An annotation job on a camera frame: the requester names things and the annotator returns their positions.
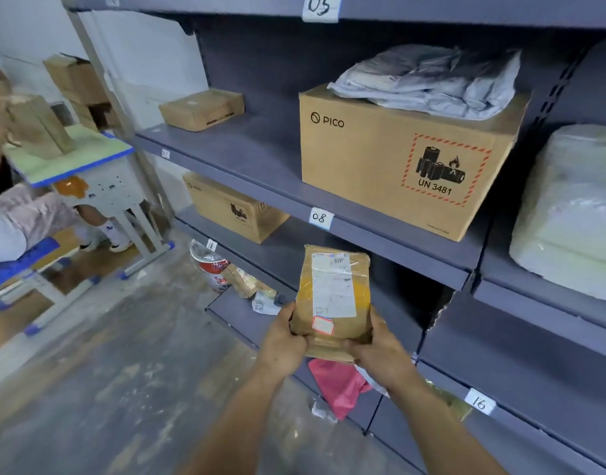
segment gray metal shelf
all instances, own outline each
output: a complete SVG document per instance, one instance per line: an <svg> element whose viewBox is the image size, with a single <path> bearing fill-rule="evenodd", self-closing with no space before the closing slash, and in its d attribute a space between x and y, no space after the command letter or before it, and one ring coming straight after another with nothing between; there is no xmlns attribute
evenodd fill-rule
<svg viewBox="0 0 606 475"><path fill-rule="evenodd" d="M441 372L418 362L418 370L437 387L464 399L468 388ZM569 447L552 439L505 410L496 407L490 416L478 410L464 421L466 429L512 475L551 475L605 473L598 466ZM383 398L371 423L370 431L422 471L426 466L405 418L390 399Z"/></svg>
<svg viewBox="0 0 606 475"><path fill-rule="evenodd" d="M507 428L585 473L606 473L606 358L458 292L420 360L461 384L459 393L443 386L456 395L473 387L494 399L492 418Z"/></svg>
<svg viewBox="0 0 606 475"><path fill-rule="evenodd" d="M287 101L295 104L298 100ZM299 127L288 130L297 134ZM139 132L139 148L276 207L305 222L312 207L335 214L331 233L454 289L479 263L489 217L480 210L460 242L303 183L297 137L244 114L203 132L158 125Z"/></svg>
<svg viewBox="0 0 606 475"><path fill-rule="evenodd" d="M606 301L561 287L517 265L508 254L515 215L490 231L474 290L477 300L606 356Z"/></svg>
<svg viewBox="0 0 606 475"><path fill-rule="evenodd" d="M194 207L176 216L176 226L205 243L207 238L218 242L216 252L227 257L268 286L280 290L286 300L292 300L299 289L300 271L305 257L305 245L313 244L345 250L358 247L296 218L289 218L262 244L252 242L207 218ZM380 257L371 259L371 303L385 317L388 326L405 349L412 353L421 341L422 329L414 319L425 315L411 298L395 284L394 264Z"/></svg>
<svg viewBox="0 0 606 475"><path fill-rule="evenodd" d="M260 347L270 323L275 319L272 315L263 315L252 311L250 300L244 300L233 289L228 289L217 297L207 310L217 315L256 348ZM307 367L309 360L304 361L294 376L313 391L315 397L320 397L322 395L321 390L316 384L314 375ZM358 403L349 413L348 418L362 430L366 430L381 397L382 395L375 390L363 393L358 398Z"/></svg>
<svg viewBox="0 0 606 475"><path fill-rule="evenodd" d="M301 16L305 0L70 0L74 10ZM340 19L606 28L606 0L342 0Z"/></svg>

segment person's right hand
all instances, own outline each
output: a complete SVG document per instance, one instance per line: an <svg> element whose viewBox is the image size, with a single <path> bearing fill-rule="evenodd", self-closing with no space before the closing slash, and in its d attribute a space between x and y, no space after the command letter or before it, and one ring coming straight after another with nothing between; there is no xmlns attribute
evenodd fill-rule
<svg viewBox="0 0 606 475"><path fill-rule="evenodd" d="M389 331L387 323L371 305L371 325L373 341L371 344L360 344L354 340L343 340L343 349L354 357L354 362L380 385L389 391L390 395L398 393L411 386L423 384L411 357L402 344Z"/></svg>

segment handwritten number label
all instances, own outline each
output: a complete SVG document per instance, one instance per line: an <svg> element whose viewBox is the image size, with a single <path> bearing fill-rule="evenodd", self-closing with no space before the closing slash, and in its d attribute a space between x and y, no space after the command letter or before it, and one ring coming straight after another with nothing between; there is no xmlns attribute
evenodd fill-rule
<svg viewBox="0 0 606 475"><path fill-rule="evenodd" d="M330 211L323 210L321 208L314 207L309 212L309 223L316 225L323 230L329 231L331 227L331 221L334 219L334 214Z"/></svg>
<svg viewBox="0 0 606 475"><path fill-rule="evenodd" d="M209 238L209 240L206 242L206 248L208 248L211 251L215 251L215 248L218 247L218 243L215 240L212 240Z"/></svg>
<svg viewBox="0 0 606 475"><path fill-rule="evenodd" d="M497 406L495 400L491 399L489 396L484 395L479 390L475 390L471 388L466 395L464 401L468 405L472 405L473 408L476 408L480 412L483 412L486 415L490 415L490 413L494 410L494 407Z"/></svg>
<svg viewBox="0 0 606 475"><path fill-rule="evenodd" d="M342 0L305 0L303 21L310 23L338 23Z"/></svg>

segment green desk surface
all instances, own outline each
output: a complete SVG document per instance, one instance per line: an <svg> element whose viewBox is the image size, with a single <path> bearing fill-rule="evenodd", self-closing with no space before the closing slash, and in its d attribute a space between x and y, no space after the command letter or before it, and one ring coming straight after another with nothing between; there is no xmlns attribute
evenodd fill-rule
<svg viewBox="0 0 606 475"><path fill-rule="evenodd" d="M65 129L74 140L75 149L52 160L31 155L22 147L11 144L4 146L8 161L31 186L42 187L58 182L134 151L134 148L125 142L111 135L102 135L83 125L73 125Z"/></svg>

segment paper label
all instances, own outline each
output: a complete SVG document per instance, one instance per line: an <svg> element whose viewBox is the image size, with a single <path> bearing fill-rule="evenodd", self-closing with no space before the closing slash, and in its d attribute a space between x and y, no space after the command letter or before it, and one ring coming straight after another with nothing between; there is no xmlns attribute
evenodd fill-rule
<svg viewBox="0 0 606 475"><path fill-rule="evenodd" d="M316 316L312 319L312 328L320 333L334 335L334 322L330 319Z"/></svg>
<svg viewBox="0 0 606 475"><path fill-rule="evenodd" d="M218 243L215 240L212 240L209 238L209 240L206 242L206 248L208 248L211 251L215 251L215 248L218 247Z"/></svg>
<svg viewBox="0 0 606 475"><path fill-rule="evenodd" d="M314 315L327 319L355 317L354 281L348 253L312 254Z"/></svg>
<svg viewBox="0 0 606 475"><path fill-rule="evenodd" d="M323 210L321 208L313 207L312 211L309 212L308 223L316 225L323 230L329 231L331 227L331 221L334 219L334 214L330 211Z"/></svg>
<svg viewBox="0 0 606 475"><path fill-rule="evenodd" d="M305 0L301 18L309 23L338 23L342 0Z"/></svg>
<svg viewBox="0 0 606 475"><path fill-rule="evenodd" d="M466 395L464 401L468 405L472 405L473 408L476 408L480 412L483 412L486 415L490 415L490 413L494 410L494 407L497 406L497 402L491 399L489 396L484 395L479 390L475 390L471 388Z"/></svg>

